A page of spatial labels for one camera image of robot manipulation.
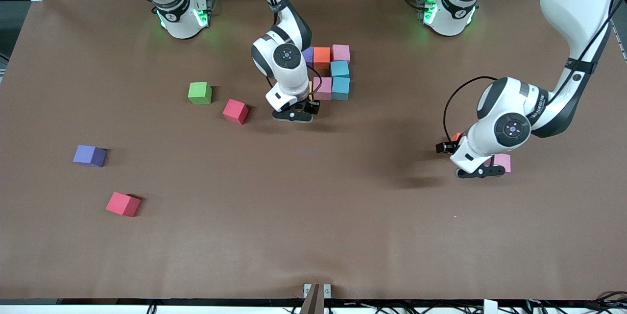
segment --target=green led light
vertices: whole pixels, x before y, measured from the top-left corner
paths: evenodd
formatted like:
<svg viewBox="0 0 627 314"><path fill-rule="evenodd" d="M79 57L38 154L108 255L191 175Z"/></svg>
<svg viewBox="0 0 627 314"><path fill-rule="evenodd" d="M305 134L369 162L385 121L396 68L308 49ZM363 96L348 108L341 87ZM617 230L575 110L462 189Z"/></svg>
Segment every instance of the green led light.
<svg viewBox="0 0 627 314"><path fill-rule="evenodd" d="M470 14L468 15L468 21L466 22L466 24L470 24L470 22L472 21L472 15L475 13L475 9L477 9L476 6L473 6Z"/></svg>
<svg viewBox="0 0 627 314"><path fill-rule="evenodd" d="M437 4L433 4L433 8L429 9L425 13L425 23L426 24L433 23L433 18L435 17L436 13L437 13Z"/></svg>
<svg viewBox="0 0 627 314"><path fill-rule="evenodd" d="M161 17L161 14L159 14L159 11L157 11L157 16L159 16L159 20L161 20L161 27L166 28L166 24L163 22L163 18Z"/></svg>
<svg viewBox="0 0 627 314"><path fill-rule="evenodd" d="M205 27L207 26L207 24L209 23L207 20L207 15L204 13L204 11L200 11L200 10L195 10L194 11L194 15L196 17L196 19L198 20L198 24L201 27Z"/></svg>

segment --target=red cube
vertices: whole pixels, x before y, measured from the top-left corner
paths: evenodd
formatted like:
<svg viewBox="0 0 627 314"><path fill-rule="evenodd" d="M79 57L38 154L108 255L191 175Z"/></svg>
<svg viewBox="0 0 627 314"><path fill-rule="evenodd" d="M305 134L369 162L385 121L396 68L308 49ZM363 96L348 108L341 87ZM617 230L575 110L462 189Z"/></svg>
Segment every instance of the red cube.
<svg viewBox="0 0 627 314"><path fill-rule="evenodd" d="M138 198L115 192L109 200L107 210L115 212L118 215L133 217L135 216L135 212L137 212L140 202L141 200Z"/></svg>
<svg viewBox="0 0 627 314"><path fill-rule="evenodd" d="M313 68L317 71L327 71L331 66L331 48L313 48Z"/></svg>
<svg viewBox="0 0 627 314"><path fill-rule="evenodd" d="M244 120L246 120L246 116L248 116L248 107L246 107L244 102L229 99L222 114L229 122L244 124Z"/></svg>

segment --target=green cube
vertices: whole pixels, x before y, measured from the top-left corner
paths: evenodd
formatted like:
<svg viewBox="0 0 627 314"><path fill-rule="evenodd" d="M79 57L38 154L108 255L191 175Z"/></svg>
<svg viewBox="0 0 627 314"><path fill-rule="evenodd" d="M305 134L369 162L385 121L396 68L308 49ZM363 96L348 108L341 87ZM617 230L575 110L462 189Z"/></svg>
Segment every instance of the green cube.
<svg viewBox="0 0 627 314"><path fill-rule="evenodd" d="M211 103L211 86L207 82L192 82L190 84L190 92L188 98L193 104L210 104Z"/></svg>

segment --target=stack of cubes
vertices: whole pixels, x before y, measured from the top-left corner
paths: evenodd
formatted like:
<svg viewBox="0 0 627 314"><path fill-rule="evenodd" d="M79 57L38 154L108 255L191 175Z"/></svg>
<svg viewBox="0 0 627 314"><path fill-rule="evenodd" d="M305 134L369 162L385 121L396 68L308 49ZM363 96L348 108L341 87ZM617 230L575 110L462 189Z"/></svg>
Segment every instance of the stack of cubes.
<svg viewBox="0 0 627 314"><path fill-rule="evenodd" d="M316 90L315 99L319 100L348 100L351 87L351 48L348 45L333 45L331 48L307 48L303 51L307 66L314 68L320 75L310 82L310 92Z"/></svg>

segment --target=purple cube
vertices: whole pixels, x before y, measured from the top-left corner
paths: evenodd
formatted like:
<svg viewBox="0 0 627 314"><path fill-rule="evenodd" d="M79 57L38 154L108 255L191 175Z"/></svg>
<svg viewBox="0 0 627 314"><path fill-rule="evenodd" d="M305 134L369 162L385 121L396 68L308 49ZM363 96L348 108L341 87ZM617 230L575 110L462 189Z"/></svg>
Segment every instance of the purple cube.
<svg viewBox="0 0 627 314"><path fill-rule="evenodd" d="M88 167L102 167L107 152L96 146L78 145L74 154L74 163Z"/></svg>
<svg viewBox="0 0 627 314"><path fill-rule="evenodd" d="M314 66L314 48L307 48L306 50L303 51L303 57L305 57L305 63L307 63L307 66L313 67Z"/></svg>

